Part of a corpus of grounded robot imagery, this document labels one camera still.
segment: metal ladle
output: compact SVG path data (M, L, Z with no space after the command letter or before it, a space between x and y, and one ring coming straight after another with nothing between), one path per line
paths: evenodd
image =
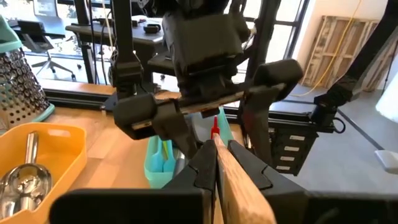
M23 209L35 210L52 188L50 172L44 166L35 164L38 141L37 133L28 135L25 164L13 168L1 180L2 218Z

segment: wooden countertop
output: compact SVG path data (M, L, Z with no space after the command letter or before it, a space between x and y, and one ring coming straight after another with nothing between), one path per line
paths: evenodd
M111 86L41 80L44 88L112 94ZM178 93L163 93L175 97ZM56 108L47 122L84 128L87 132L88 161L70 190L79 188L149 188L144 175L147 139L132 140L114 124L111 114L100 111ZM230 125L234 138L242 143L238 125ZM215 223L223 223L220 207L216 208Z

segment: orange bin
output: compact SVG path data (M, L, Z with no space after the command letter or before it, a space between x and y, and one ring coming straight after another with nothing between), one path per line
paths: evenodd
M0 224L44 224L51 204L70 188L86 166L84 129L50 123L27 123L0 136L0 177L24 163L27 135L33 131L39 134L36 163L50 171L52 190L34 211L22 210L0 220Z

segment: white object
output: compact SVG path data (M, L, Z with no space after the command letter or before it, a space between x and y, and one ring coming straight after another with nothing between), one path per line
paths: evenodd
M109 21L108 21L108 13L106 13L105 0L102 0L102 8L103 8L103 10L104 10L104 17L105 17L106 28L107 28L107 30L108 30L108 33L110 34L110 33L111 33L111 27L110 27ZM111 36L111 35L108 35L108 36L109 36L109 43L110 43L110 46L111 46L111 48L113 48L112 36Z
M398 75L396 75L376 105L376 110L398 123Z
M398 153L387 150L377 150L374 153L386 172L398 175Z

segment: box grater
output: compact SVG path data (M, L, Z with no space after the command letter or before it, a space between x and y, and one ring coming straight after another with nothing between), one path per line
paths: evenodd
M32 73L22 50L0 54L0 134L48 117L54 106Z

